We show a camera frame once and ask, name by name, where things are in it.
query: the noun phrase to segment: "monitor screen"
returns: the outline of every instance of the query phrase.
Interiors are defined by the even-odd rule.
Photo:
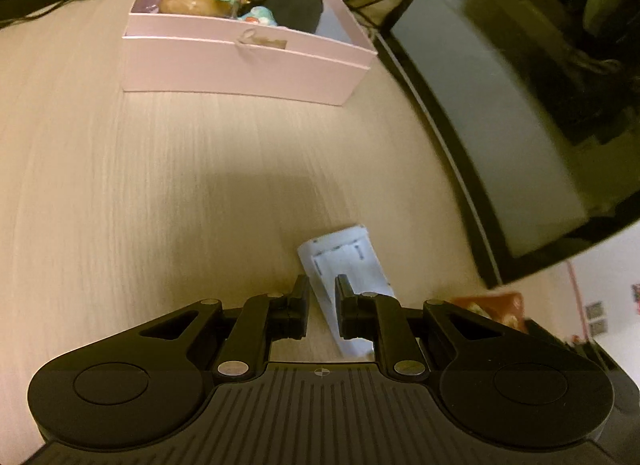
[[[640,0],[405,0],[382,38],[463,152],[499,281],[640,217]]]

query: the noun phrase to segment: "black fabric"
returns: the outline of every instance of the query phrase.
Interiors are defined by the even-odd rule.
[[[249,0],[240,8],[244,15],[254,7],[267,7],[279,26],[314,34],[322,15],[322,0]]]

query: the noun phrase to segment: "pink item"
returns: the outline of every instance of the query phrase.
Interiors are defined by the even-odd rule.
[[[129,13],[125,91],[233,93],[342,105],[377,55],[342,0],[323,0],[323,19],[342,30],[341,41],[283,26],[146,12],[156,1],[135,0]],[[247,44],[247,38],[259,41]]]

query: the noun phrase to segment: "table surface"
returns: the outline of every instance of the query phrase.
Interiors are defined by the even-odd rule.
[[[288,291],[314,236],[365,225],[409,307],[482,289],[438,150],[379,62],[343,107],[124,94],[131,2],[0,30],[3,465],[42,443],[26,391],[44,363],[204,297]],[[271,355],[341,359],[315,300]]]

